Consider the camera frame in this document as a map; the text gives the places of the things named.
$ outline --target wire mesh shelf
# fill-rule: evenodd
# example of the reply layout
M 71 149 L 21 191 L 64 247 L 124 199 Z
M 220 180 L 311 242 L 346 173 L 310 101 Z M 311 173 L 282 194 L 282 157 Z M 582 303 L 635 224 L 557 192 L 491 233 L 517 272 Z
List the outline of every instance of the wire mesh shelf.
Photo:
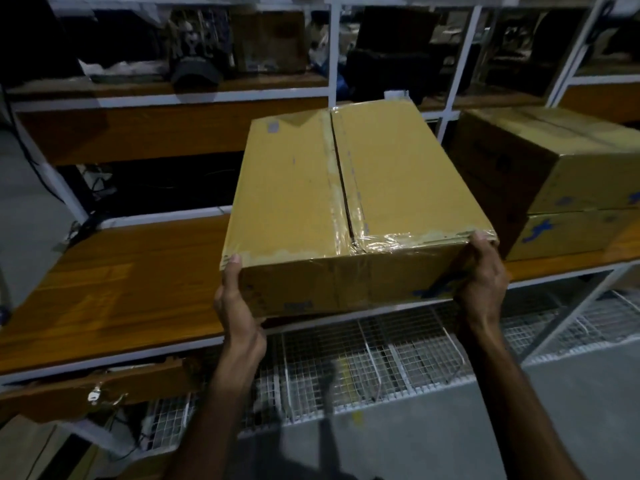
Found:
M 580 279 L 509 290 L 501 327 L 522 352 L 583 286 Z M 638 296 L 607 292 L 567 327 L 534 362 L 640 338 Z M 475 380 L 454 331 L 452 301 L 268 336 L 242 418 L 242 435 L 318 419 Z M 215 367 L 220 347 L 205 355 Z M 198 395 L 152 403 L 143 429 L 147 450 L 171 451 Z

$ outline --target stacked cardboard box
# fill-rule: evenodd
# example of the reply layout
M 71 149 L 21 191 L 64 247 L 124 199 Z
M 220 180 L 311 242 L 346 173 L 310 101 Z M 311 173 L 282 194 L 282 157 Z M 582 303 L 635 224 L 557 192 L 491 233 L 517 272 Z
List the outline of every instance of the stacked cardboard box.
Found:
M 257 317 L 416 301 L 489 220 L 410 101 L 254 120 L 222 256 Z
M 564 109 L 461 115 L 449 153 L 508 260 L 600 250 L 638 218 L 640 132 Z

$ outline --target person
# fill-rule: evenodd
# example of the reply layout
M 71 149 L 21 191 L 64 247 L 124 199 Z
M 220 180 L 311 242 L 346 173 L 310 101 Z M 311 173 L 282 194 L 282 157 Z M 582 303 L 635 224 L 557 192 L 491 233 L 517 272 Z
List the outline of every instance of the person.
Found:
M 478 232 L 470 245 L 476 266 L 455 297 L 461 308 L 458 338 L 476 373 L 507 477 L 584 480 L 502 336 L 500 308 L 509 277 L 500 256 Z M 240 295 L 241 269 L 240 257 L 232 256 L 215 296 L 214 307 L 225 328 L 220 361 L 164 480 L 220 480 L 224 475 L 267 347 L 264 330 Z

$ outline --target gray floor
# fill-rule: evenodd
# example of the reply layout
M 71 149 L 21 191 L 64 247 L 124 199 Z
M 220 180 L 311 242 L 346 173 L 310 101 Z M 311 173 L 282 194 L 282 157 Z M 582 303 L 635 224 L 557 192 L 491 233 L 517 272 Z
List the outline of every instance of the gray floor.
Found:
M 54 249 L 71 222 L 67 209 L 40 186 L 11 135 L 0 132 L 0 273 L 8 290 L 0 289 L 3 300 L 8 294 L 17 306 L 27 297 L 59 257 Z M 637 478 L 639 343 L 529 372 L 567 448 L 590 479 Z M 24 455 L 14 452 L 0 459 L 0 469 L 6 470 L 12 458 L 28 465 Z M 42 461 L 38 470 L 44 468 Z M 284 480 L 504 478 L 476 384 L 254 436 L 240 443 L 232 473 L 241 479 Z

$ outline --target person's left hand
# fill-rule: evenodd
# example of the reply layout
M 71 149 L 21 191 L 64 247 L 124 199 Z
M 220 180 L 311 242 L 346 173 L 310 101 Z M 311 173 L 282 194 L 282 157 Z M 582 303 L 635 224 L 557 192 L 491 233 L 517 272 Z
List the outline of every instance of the person's left hand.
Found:
M 247 369 L 248 373 L 252 371 L 250 379 L 253 379 L 267 350 L 267 338 L 240 294 L 238 277 L 241 270 L 240 255 L 234 254 L 222 274 L 222 285 L 216 291 L 214 308 L 225 329 L 223 359 L 230 360 L 236 372 L 240 372 L 238 367 Z

